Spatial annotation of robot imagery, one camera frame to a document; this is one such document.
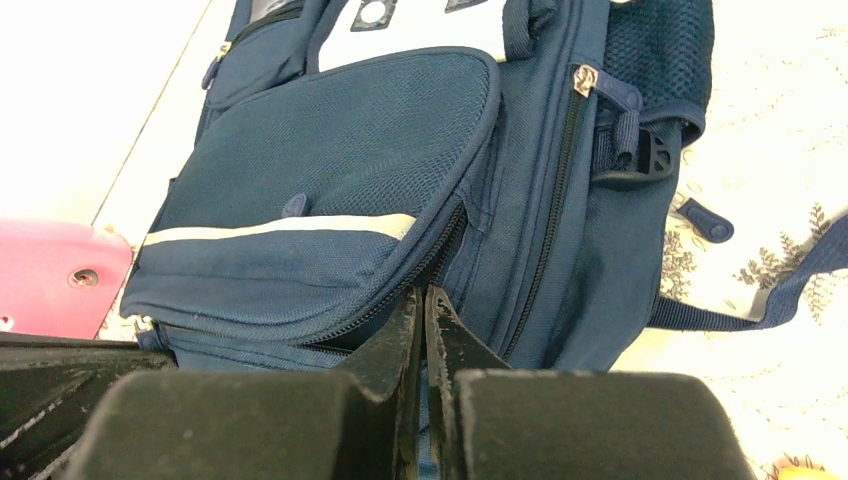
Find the blue strap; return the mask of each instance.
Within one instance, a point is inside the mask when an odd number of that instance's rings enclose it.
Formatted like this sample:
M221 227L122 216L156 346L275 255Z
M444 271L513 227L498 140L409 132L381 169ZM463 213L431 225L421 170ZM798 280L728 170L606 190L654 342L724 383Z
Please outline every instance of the blue strap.
M721 332L777 327L795 316L801 292L810 277L841 268L848 268L848 215L837 220L804 257L798 269L769 293L765 315L759 322L709 312L661 297L648 326L669 330Z

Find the floral tablecloth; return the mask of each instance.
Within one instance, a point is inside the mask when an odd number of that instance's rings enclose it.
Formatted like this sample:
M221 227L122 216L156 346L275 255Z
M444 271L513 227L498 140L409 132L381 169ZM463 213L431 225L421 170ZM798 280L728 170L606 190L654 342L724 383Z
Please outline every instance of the floral tablecloth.
M669 209L665 296L756 319L768 290L848 213L848 15L836 0L714 2L707 134L683 153ZM710 244L674 208L735 225ZM101 338L130 339L111 314ZM647 330L616 369L703 379L759 479L786 465L848 478L848 272L815 277L796 319L764 332Z

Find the pink pouch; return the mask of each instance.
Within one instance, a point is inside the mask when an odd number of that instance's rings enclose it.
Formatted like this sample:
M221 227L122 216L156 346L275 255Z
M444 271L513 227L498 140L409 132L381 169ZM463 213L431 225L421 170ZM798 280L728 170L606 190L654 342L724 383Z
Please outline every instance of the pink pouch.
M0 218L0 332L94 338L132 257L113 232Z

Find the black zipper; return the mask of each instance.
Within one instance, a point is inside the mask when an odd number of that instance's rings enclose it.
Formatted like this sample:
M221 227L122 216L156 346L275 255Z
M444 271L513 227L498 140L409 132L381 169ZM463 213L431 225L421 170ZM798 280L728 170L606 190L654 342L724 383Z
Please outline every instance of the black zipper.
M342 335L344 335L348 332L353 331L357 327L362 326L363 324L365 324L366 322L368 322L369 320L374 318L374 316L377 315L378 313L380 313L380 311L382 311L384 308L386 308L388 305L390 305L392 303L392 301L395 298L397 298L398 295L403 293L407 288L409 288L410 285L412 285L416 280L421 278L421 276L423 274L428 273L428 271L430 269L432 269L432 271L430 272L428 279L430 280L431 283L433 281L435 281L435 279L437 279L439 277L439 275L441 274L441 271L444 269L445 263L447 262L447 257L452 250L453 244L462 237L462 233L465 231L465 226L467 225L467 223L468 223L468 217L466 216L465 208L460 204L453 211L453 214L451 214L450 220L448 220L448 224L445 226L441 235L439 235L439 238L436 239L436 242L433 244L433 246L430 248L430 250L427 252L427 254L424 255L424 258L421 260L421 262L419 262L418 265L416 265L415 268L413 268L412 271L409 272L409 274L407 276L405 276L403 278L403 280L401 280L401 282L398 283L395 286L395 288L393 288L389 292L388 295L383 297L383 299L380 300L380 302L377 303L377 305L375 305L373 308L368 310L368 312L366 312L365 315L363 315L362 317L357 319L355 322L352 322L352 323L346 325L344 328L341 328L341 329L336 330L332 333L324 335L324 336L322 336L322 337L320 337L316 340L313 340L309 344L289 345L289 346L296 347L296 348L303 348L303 349L306 349L306 350L312 350L312 351L316 351L316 352L330 353L330 354L334 354L334 355L343 355L343 356L349 355L351 352L349 352L347 350L343 350L343 349L339 349L339 348L332 348L332 347L325 347L325 346L316 345L316 344L321 343L321 342L326 342L328 340L332 340L336 337L340 337L340 336L342 336ZM222 335L220 333L207 332L207 331L195 329L195 328L179 327L179 326L175 326L175 325L168 325L168 324L162 323L162 322L155 322L155 323L160 323L161 325L167 326L168 328L173 328L175 330L182 330L182 331L185 331L185 332L196 332L196 333L200 333L202 335L208 335L208 336L216 337L216 338L231 338L231 337L228 337L227 335Z
M291 3L287 3L244 27L238 34L236 34L232 41L224 42L221 45L218 55L215 56L212 63L209 64L209 68L206 69L206 73L203 75L203 80L200 82L200 87L204 90L209 90L212 87L212 82L218 75L218 68L221 65L221 61L224 60L224 57L227 56L236 45L244 41L244 39L249 37L250 34L266 25L299 18L300 14L303 13L304 3L305 0L294 0Z
M530 311L533 309L533 303L536 300L536 295L539 293L539 287L542 283L542 276L545 274L545 268L548 265L548 260L551 255L554 240L556 239L557 230L559 230L560 217L562 209L565 206L566 185L568 183L569 165L571 158L577 148L575 141L577 133L580 131L580 120L583 117L584 106L588 94L583 95L575 89L571 91L571 98L568 102L568 111L565 117L565 132L562 137L562 147L559 152L559 162L557 163L556 179L554 180L554 192L551 199L551 210L548 213L548 222L545 225L545 235L542 238L542 252L539 256L539 262L536 264L536 271L533 273L533 281L530 284L530 290L527 292L527 301L524 303L524 309L521 311L521 316L518 317L518 323L515 326L515 331L512 333L512 338L504 350L502 358L508 359L515 350L518 344L518 339L521 336L521 331L524 330L527 324L527 319L530 316Z

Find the backpack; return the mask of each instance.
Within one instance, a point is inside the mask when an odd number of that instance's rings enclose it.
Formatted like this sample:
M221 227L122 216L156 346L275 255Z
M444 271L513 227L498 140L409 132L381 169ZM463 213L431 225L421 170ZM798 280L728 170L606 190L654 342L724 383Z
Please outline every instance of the backpack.
M331 368L412 285L514 368L783 323L845 221L760 324L658 295L712 44L709 0L238 0L121 314L181 369L239 371Z

